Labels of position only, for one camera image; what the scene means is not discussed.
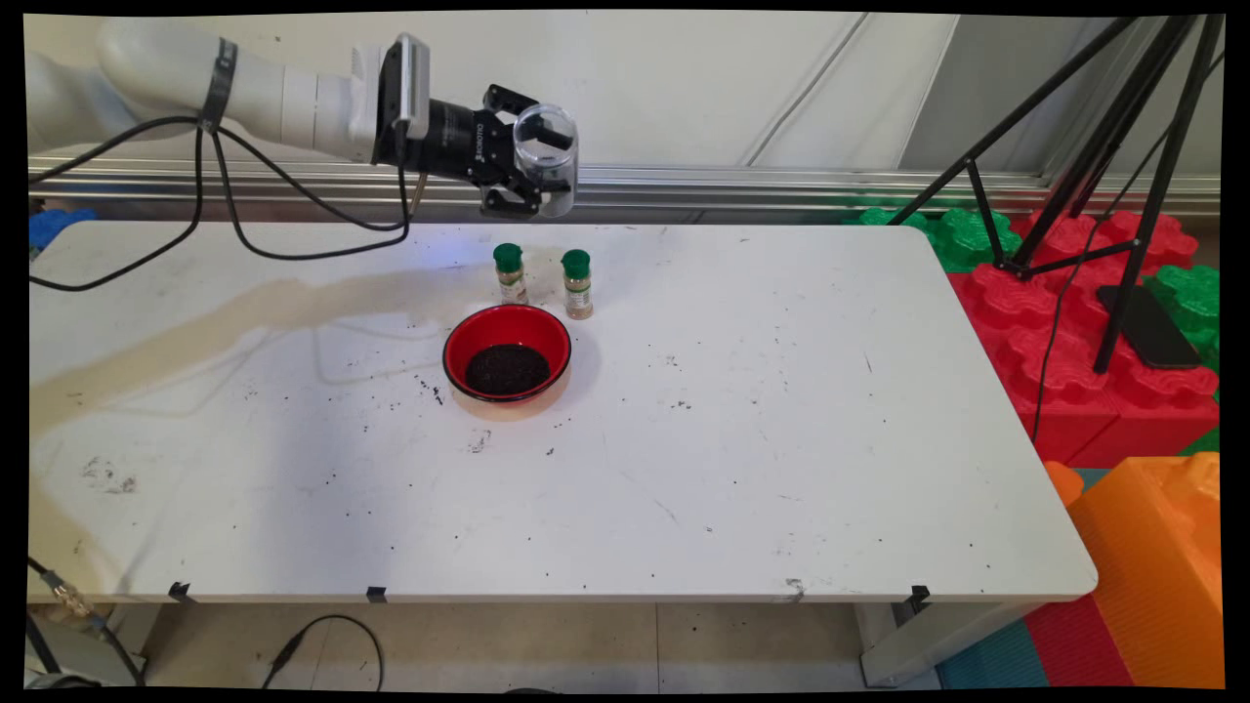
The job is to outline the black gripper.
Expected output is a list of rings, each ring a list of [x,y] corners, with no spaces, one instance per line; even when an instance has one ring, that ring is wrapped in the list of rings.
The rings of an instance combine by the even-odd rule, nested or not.
[[[500,114],[515,116],[512,128]],[[520,184],[515,143],[575,148],[576,129],[562,109],[538,103],[499,85],[488,88],[482,108],[472,110],[442,100],[428,101],[426,133],[395,151],[406,173],[425,173],[479,186],[482,216],[532,219],[542,208],[544,191]]]

